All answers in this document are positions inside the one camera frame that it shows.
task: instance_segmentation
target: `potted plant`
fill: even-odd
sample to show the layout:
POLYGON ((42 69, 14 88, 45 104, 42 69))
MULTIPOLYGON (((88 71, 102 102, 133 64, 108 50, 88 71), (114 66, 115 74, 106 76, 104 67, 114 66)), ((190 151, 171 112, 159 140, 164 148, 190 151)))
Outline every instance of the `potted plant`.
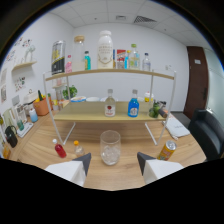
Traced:
MULTIPOLYGON (((71 87, 69 87, 69 91, 70 91, 70 97, 75 97, 77 95, 77 89, 75 88, 74 85, 72 85, 71 87)), ((64 99, 68 100, 68 90, 67 90, 67 86, 66 86, 66 89, 63 90, 63 96, 64 96, 64 99)))

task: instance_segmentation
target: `door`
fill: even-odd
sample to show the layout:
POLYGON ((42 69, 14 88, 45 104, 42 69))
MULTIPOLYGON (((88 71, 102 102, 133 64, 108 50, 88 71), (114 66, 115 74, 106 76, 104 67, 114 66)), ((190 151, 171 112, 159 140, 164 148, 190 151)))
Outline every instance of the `door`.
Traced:
POLYGON ((201 47, 187 47, 189 85, 184 114, 191 119, 196 108, 205 109, 208 95, 208 66, 201 47))

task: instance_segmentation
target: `black chair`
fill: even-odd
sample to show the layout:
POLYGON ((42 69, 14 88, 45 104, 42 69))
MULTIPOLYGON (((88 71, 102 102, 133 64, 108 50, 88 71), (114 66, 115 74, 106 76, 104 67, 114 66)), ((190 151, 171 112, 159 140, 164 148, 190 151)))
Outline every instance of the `black chair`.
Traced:
POLYGON ((196 109, 188 129, 204 151, 206 161, 223 157, 224 128, 211 113, 196 109))

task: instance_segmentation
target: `tabletop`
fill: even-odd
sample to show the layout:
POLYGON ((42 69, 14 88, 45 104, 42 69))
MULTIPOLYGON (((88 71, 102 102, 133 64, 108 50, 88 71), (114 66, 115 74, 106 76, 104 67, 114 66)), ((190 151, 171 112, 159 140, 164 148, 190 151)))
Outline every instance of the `tabletop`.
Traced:
MULTIPOLYGON (((85 153, 91 153, 91 161, 84 188, 114 191, 145 186, 137 153, 141 152, 157 157, 168 140, 173 140, 177 144, 177 149, 169 161, 178 162, 182 166, 187 167, 202 163, 206 159, 202 149, 192 135, 180 137, 176 141, 165 130, 159 145, 156 146, 144 122, 76 123, 65 146, 63 146, 67 156, 62 159, 57 155, 52 143, 54 138, 57 139, 57 135, 49 114, 38 122, 34 124, 32 132, 30 131, 27 134, 27 141, 23 143, 21 143, 21 140, 19 141, 21 148, 15 150, 11 157, 12 160, 17 158, 22 163, 45 169, 51 164, 67 162, 77 158, 74 153, 73 142, 78 140, 80 145, 84 147, 85 153), (106 165, 100 156, 100 135, 106 130, 114 130, 121 135, 120 159, 118 163, 112 166, 106 165)), ((65 139, 73 123, 56 121, 56 124, 62 138, 65 139)), ((163 128, 161 121, 147 122, 147 124, 155 139, 158 140, 163 128)))

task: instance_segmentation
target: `ceiling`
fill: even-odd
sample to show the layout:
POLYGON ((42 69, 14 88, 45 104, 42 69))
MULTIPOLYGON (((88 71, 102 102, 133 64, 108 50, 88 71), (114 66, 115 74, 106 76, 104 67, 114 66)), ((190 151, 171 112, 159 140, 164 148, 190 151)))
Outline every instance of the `ceiling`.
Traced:
POLYGON ((186 46, 212 50, 202 34, 177 12, 150 0, 74 0, 49 13, 60 16, 74 28, 97 23, 126 23, 154 29, 186 46))

